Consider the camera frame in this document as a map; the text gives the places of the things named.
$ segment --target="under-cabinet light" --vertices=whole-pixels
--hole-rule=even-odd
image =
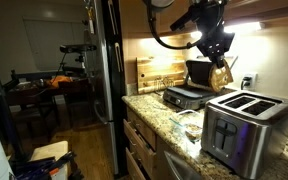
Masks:
[[[253,31],[257,31],[264,28],[264,24],[260,22],[252,22],[252,23],[244,23],[232,26],[224,27],[224,32],[227,33],[238,33],[238,34],[245,34]],[[191,33],[191,37],[194,39],[200,39],[202,33],[200,31],[195,31]]]

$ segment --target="lamp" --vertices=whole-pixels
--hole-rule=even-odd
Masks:
[[[254,31],[261,30],[265,27],[264,23],[260,22],[251,22],[251,23],[243,23],[231,26],[225,26],[224,32],[226,33],[237,33],[237,34],[246,34]],[[201,37],[200,31],[195,31],[191,33],[191,37],[194,39],[199,39]]]
[[[143,0],[143,1],[146,5],[149,4],[148,0]],[[174,0],[152,0],[151,1],[152,10],[154,12],[163,11],[165,8],[172,5],[173,2]]]

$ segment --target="kitchen counter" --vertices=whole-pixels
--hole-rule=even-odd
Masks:
[[[164,102],[156,93],[124,96],[123,101],[150,126],[180,157],[190,164],[204,179],[240,179],[237,175],[201,150],[200,141],[193,144],[179,126],[169,117],[179,110],[170,103]],[[203,121],[204,111],[196,121]],[[288,141],[283,154],[267,169],[260,179],[288,179]]]

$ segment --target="refrigerator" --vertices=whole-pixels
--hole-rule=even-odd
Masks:
[[[96,118],[105,125],[106,155],[114,177],[127,173],[123,131],[126,107],[124,61],[118,0],[85,0],[88,12],[88,41],[96,46],[88,51],[85,68],[92,84],[92,107]]]

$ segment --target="drawer handle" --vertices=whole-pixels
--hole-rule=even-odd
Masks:
[[[130,142],[131,142],[131,144],[132,144],[133,146],[136,146],[136,144],[135,144],[135,143],[133,143],[131,139],[130,139]]]

